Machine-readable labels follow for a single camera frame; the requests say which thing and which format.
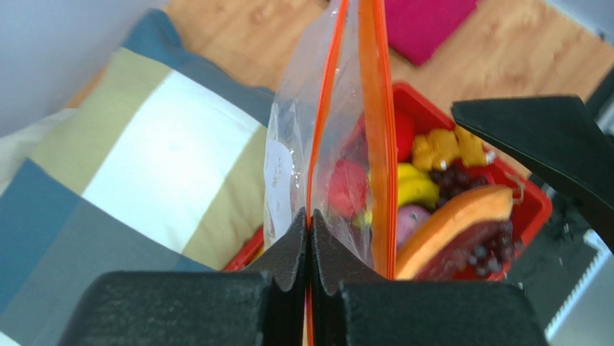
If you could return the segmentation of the papaya half slice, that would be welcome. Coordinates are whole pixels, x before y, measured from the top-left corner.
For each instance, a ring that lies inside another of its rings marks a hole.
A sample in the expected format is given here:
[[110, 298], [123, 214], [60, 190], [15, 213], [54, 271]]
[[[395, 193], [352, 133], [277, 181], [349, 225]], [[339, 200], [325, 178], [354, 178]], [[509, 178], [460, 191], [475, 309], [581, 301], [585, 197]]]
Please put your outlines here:
[[485, 185], [465, 191], [425, 221], [397, 254], [395, 278], [415, 278], [458, 235], [478, 223], [506, 221], [515, 205], [512, 188]]

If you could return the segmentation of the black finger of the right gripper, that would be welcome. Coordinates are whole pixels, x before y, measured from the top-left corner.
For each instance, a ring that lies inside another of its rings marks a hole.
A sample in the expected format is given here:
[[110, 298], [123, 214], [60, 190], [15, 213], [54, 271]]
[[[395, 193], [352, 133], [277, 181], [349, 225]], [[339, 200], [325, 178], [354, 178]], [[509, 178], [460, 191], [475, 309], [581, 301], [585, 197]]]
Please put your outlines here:
[[574, 96], [477, 99], [453, 103], [457, 125], [511, 156], [579, 212], [613, 248], [613, 146]]

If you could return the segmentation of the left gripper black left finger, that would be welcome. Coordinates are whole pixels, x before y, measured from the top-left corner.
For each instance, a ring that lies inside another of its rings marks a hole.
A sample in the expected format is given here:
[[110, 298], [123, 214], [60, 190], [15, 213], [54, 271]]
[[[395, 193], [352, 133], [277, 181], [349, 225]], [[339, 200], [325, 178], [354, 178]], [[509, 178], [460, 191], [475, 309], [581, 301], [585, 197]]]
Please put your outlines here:
[[306, 214], [238, 272], [116, 271], [84, 292], [61, 345], [300, 345]]

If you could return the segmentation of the purple onion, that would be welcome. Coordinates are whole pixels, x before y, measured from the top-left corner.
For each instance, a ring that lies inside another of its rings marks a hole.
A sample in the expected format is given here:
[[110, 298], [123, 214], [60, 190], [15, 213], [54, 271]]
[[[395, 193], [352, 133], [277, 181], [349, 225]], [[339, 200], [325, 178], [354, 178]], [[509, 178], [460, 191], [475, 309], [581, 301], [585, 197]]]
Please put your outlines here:
[[419, 205], [400, 207], [397, 213], [396, 248], [400, 249], [403, 247], [430, 216], [431, 213]]

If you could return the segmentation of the clear zip bag orange zipper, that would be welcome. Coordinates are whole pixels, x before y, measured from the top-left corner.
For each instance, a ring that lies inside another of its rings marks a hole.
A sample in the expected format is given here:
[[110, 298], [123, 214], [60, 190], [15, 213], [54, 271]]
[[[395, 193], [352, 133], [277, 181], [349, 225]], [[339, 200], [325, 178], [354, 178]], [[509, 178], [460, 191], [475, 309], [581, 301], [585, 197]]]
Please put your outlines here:
[[264, 155], [264, 248], [282, 238], [300, 211], [312, 225], [315, 212], [356, 258], [384, 278], [393, 277], [396, 227], [383, 219], [362, 230], [371, 259], [359, 258], [325, 213], [322, 177], [336, 164], [341, 122], [330, 120], [332, 99], [350, 87], [362, 90], [368, 167], [396, 176], [396, 135], [386, 16], [382, 1], [330, 1], [304, 30], [275, 94]]

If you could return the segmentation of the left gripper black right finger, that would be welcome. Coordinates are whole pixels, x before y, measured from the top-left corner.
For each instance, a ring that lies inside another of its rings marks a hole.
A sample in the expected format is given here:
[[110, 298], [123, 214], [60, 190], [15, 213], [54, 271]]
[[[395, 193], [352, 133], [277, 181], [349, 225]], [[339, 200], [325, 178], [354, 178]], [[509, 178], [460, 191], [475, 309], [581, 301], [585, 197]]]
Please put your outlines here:
[[525, 293], [492, 281], [395, 281], [311, 225], [315, 345], [546, 345]]

